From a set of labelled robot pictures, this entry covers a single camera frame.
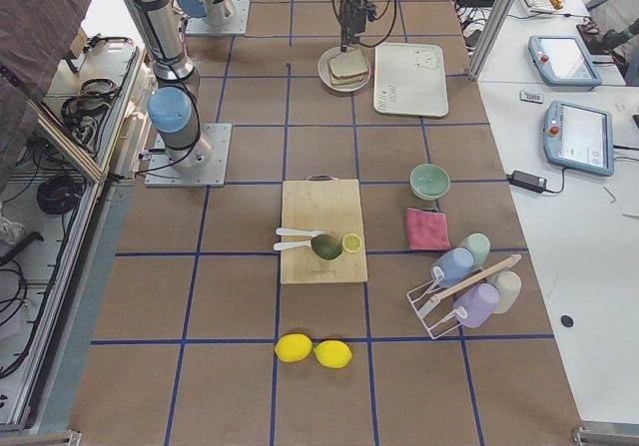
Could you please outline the cream bear serving tray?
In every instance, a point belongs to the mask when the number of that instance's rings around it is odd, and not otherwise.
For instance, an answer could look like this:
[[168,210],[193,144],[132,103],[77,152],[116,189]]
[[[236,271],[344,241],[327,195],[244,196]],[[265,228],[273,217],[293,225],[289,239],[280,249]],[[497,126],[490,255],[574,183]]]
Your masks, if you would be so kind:
[[381,114],[442,118],[448,114],[443,50],[384,42],[374,53],[373,107]]

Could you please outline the aluminium frame post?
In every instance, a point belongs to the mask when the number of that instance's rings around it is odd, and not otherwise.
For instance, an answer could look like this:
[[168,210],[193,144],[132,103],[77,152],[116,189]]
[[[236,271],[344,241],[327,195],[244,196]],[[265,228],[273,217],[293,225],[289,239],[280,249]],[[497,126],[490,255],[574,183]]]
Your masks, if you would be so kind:
[[487,22],[470,59],[467,77],[476,81],[496,43],[500,29],[515,0],[495,0]]

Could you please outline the black power adapter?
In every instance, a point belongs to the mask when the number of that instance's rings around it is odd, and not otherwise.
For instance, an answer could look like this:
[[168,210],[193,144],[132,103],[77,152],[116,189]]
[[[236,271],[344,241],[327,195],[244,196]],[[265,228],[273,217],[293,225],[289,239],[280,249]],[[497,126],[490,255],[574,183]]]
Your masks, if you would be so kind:
[[514,170],[506,176],[506,179],[512,186],[531,192],[544,193],[546,191],[547,180],[543,177]]

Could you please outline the green bowl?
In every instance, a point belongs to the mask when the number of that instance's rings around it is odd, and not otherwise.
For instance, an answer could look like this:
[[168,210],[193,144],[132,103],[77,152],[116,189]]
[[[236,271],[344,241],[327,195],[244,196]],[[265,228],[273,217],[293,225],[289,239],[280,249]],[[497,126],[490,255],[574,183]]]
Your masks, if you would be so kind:
[[412,192],[420,199],[436,201],[442,198],[450,188],[448,173],[434,164],[415,166],[409,176]]

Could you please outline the teach pendant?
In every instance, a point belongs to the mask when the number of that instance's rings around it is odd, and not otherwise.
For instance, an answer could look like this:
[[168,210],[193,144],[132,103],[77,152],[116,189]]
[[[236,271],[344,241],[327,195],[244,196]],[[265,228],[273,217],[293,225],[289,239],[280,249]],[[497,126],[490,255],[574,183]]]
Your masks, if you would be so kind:
[[602,84],[585,45],[576,37],[531,36],[527,47],[546,85],[593,89]]
[[553,101],[545,113],[542,140],[553,165],[602,177],[614,174],[609,112]]

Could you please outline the bread slice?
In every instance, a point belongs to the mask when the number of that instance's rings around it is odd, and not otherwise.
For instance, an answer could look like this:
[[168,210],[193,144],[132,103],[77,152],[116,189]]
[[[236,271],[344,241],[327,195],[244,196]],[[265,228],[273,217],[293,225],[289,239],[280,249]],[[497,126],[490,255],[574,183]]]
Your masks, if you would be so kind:
[[328,84],[338,91],[354,91],[364,86],[370,78],[370,71],[366,70],[358,75],[338,76],[328,71]]
[[361,50],[352,50],[330,58],[328,70],[333,78],[345,81],[365,76],[369,67]]

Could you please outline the beige cup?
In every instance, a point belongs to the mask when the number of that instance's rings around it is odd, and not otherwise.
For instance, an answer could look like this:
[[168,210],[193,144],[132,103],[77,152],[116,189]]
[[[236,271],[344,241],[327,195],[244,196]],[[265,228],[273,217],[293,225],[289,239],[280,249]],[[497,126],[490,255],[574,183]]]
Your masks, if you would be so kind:
[[521,291],[520,276],[512,270],[503,270],[491,275],[487,282],[493,285],[499,293],[499,301],[494,313],[505,313],[511,308]]

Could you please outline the yellow lemon right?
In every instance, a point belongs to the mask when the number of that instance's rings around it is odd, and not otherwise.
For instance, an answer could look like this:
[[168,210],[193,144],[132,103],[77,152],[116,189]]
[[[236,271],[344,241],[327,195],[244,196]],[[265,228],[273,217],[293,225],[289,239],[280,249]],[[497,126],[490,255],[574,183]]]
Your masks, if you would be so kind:
[[320,342],[314,353],[318,362],[328,368],[341,369],[352,360],[352,351],[349,346],[340,340],[329,339]]

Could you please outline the wooden cutting board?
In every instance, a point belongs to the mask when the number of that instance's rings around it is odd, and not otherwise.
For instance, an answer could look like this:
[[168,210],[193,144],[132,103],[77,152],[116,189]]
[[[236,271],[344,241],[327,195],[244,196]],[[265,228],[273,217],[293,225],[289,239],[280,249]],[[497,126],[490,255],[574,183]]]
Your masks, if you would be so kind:
[[[336,239],[348,233],[364,237],[357,180],[285,181],[281,226],[323,230]],[[323,260],[307,246],[281,253],[281,283],[358,283],[367,281],[365,248]]]

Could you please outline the white plastic fork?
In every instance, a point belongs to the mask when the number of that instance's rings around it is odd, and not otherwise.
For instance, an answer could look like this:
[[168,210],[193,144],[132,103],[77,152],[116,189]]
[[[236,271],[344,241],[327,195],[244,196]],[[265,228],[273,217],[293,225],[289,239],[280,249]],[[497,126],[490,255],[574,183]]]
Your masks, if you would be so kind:
[[284,251],[288,249],[293,249],[297,247],[311,247],[312,241],[310,239],[306,240],[297,240],[297,241],[280,241],[276,242],[273,245],[274,251]]

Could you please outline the pink cloth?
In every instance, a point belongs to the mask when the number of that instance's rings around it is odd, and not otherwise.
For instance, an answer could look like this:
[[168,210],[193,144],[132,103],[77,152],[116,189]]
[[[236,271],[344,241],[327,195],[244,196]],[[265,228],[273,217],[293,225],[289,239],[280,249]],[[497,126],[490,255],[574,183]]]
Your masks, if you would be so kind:
[[450,248],[447,218],[443,213],[408,208],[406,228],[411,250],[436,251]]

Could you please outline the green cup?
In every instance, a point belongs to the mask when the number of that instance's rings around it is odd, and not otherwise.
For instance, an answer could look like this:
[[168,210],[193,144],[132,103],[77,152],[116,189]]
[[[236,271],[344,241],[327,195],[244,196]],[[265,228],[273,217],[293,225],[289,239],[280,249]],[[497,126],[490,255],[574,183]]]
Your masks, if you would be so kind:
[[474,270],[483,268],[490,252],[490,240],[485,234],[474,232],[466,236],[458,246],[467,249],[471,253],[473,257],[472,268]]

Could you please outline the teach pendant near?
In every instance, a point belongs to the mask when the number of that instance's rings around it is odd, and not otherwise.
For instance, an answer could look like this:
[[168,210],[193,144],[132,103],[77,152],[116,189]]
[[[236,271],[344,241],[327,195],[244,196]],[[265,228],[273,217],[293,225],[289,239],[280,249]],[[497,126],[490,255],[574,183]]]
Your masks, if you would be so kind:
[[542,140],[553,165],[602,177],[614,174],[609,112],[553,101],[545,113]]

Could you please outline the teach pendant far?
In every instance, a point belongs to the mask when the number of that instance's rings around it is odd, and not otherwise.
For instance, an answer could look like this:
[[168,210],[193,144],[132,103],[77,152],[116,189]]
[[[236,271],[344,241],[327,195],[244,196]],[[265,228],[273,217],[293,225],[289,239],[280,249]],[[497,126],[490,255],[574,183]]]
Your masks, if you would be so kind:
[[546,85],[593,89],[602,84],[585,45],[576,37],[531,36],[527,47]]

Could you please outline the yellow lemon left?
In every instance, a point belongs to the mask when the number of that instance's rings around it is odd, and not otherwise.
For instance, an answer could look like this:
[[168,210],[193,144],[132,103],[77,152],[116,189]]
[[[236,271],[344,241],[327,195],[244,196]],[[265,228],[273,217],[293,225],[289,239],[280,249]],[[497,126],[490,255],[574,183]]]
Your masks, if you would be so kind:
[[313,350],[313,342],[304,334],[283,335],[275,345],[274,352],[279,361],[298,362],[305,359]]

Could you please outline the avocado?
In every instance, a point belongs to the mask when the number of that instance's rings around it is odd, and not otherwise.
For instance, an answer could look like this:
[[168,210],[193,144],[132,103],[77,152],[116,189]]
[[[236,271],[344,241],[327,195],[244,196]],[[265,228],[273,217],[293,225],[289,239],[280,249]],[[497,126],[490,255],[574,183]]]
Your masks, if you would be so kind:
[[321,259],[334,260],[342,254],[339,240],[329,234],[320,234],[311,239],[312,251]]

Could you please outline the purple cup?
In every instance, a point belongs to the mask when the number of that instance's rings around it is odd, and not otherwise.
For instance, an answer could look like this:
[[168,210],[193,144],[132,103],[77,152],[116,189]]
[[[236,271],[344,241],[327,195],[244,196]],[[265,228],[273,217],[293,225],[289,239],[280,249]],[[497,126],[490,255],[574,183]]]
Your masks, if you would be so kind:
[[495,311],[500,295],[495,286],[481,283],[474,286],[453,304],[454,317],[460,324],[476,328]]

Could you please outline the blue cup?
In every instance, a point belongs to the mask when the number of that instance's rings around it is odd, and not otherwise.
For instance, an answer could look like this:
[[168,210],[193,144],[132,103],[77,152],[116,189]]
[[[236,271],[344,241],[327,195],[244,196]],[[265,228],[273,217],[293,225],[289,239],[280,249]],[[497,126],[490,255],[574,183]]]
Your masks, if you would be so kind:
[[474,263],[472,253],[464,247],[457,247],[437,259],[431,266],[431,279],[435,286],[449,288],[465,279]]

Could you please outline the white plastic knife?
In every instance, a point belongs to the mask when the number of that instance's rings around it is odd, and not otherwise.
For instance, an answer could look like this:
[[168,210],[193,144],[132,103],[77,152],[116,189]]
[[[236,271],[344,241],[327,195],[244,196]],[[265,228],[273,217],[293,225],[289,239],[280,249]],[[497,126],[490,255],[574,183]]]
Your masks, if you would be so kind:
[[289,228],[289,227],[277,227],[276,235],[278,236],[309,236],[316,237],[322,234],[329,234],[329,231],[325,230],[306,230],[306,229],[298,229],[298,228]]

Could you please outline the lemon half slice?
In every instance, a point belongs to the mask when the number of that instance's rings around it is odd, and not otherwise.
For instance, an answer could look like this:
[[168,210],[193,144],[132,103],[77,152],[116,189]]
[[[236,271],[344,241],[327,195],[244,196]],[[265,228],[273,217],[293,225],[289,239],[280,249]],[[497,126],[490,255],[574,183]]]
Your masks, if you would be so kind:
[[363,240],[354,232],[345,234],[341,239],[342,250],[348,253],[357,253],[362,249]]

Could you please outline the yellow lemon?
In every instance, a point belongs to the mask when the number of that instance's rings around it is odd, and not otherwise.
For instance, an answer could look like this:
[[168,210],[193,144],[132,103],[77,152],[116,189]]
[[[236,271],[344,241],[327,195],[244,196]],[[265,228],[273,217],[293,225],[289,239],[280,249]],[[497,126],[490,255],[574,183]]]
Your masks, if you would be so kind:
[[313,342],[304,334],[283,335],[275,345],[274,352],[279,361],[298,362],[305,359],[313,350]]
[[352,360],[352,351],[349,346],[340,340],[329,339],[320,342],[314,353],[318,362],[328,368],[341,369]]

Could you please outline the white round plate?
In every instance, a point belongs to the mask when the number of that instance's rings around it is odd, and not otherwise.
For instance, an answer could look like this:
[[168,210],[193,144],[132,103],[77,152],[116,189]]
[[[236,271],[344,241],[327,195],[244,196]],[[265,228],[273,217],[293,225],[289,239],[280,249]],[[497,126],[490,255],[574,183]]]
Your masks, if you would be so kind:
[[[352,50],[360,50],[357,48],[353,48],[353,47],[347,47],[346,51],[352,51]],[[329,88],[333,89],[334,91],[337,92],[343,92],[343,93],[349,93],[349,92],[354,92],[354,91],[348,91],[348,92],[344,92],[344,91],[338,91],[335,90],[334,88],[332,88],[329,84],[329,78],[328,78],[328,60],[338,54],[340,54],[340,47],[334,47],[334,48],[330,48],[327,51],[325,51],[319,58],[319,63],[318,63],[318,71],[319,71],[319,76],[321,78],[321,80],[324,82],[324,84],[326,86],[328,86]]]

